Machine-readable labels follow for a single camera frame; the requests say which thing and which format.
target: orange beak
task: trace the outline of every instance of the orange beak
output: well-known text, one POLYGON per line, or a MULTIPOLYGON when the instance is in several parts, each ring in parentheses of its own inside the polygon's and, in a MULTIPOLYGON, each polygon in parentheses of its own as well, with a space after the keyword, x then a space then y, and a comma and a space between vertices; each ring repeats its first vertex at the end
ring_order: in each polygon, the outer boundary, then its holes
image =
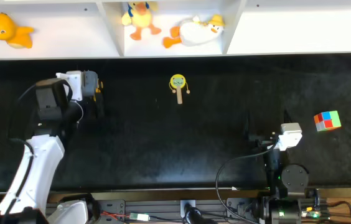
POLYGON ((141 2, 141 3, 138 3, 136 5, 136 10, 138 12, 138 14, 140 15, 145 15, 146 13, 146 6, 145 6, 145 3, 141 2))

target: black tabletop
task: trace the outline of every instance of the black tabletop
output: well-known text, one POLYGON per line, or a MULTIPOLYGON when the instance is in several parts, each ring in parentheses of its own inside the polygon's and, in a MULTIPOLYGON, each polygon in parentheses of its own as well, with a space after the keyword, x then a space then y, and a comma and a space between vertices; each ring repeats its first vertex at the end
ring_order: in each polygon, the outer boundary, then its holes
MULTIPOLYGON (((68 70, 96 71, 106 117, 84 121, 52 183, 58 191, 213 187, 228 159, 254 153, 243 139, 246 116, 257 133, 279 131, 283 112, 303 138, 289 160, 305 166, 312 187, 351 187, 351 54, 0 62, 0 191, 22 157, 6 128, 14 100, 31 84, 68 70), (169 89, 183 74, 183 105, 169 89), (337 110, 342 127, 318 133, 314 115, 337 110)), ((15 135, 33 120, 33 96, 16 113, 15 135)), ((266 187, 262 158, 236 161, 221 186, 266 187)))

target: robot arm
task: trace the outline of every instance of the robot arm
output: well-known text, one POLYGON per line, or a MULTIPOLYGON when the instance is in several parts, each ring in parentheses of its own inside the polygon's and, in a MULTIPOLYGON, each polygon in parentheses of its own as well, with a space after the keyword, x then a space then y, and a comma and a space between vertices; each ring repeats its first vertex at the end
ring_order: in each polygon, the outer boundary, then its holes
MULTIPOLYGON (((24 142, 24 155, 14 180, 0 203, 0 223, 48 223, 45 219, 47 197, 55 170, 86 107, 84 98, 95 96, 98 77, 95 72, 58 73, 57 78, 36 83, 40 121, 34 135, 24 142)), ((76 222, 88 220, 85 202, 67 203, 50 223, 64 222, 64 212, 72 212, 76 222)))

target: rubik's cube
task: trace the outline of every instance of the rubik's cube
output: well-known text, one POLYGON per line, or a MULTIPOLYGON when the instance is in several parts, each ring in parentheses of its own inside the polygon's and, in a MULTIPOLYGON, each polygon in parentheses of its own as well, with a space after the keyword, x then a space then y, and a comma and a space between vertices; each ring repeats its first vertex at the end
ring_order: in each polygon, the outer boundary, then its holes
POLYGON ((323 112, 314 116, 317 131, 328 131, 342 126, 337 111, 323 112))

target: yellow hat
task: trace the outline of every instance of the yellow hat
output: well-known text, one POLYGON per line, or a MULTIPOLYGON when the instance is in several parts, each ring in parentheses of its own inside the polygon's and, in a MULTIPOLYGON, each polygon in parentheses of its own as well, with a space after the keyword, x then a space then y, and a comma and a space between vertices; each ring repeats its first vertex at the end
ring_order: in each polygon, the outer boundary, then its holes
POLYGON ((223 22, 223 17, 217 14, 214 15, 212 20, 208 23, 215 26, 225 26, 225 23, 223 22))

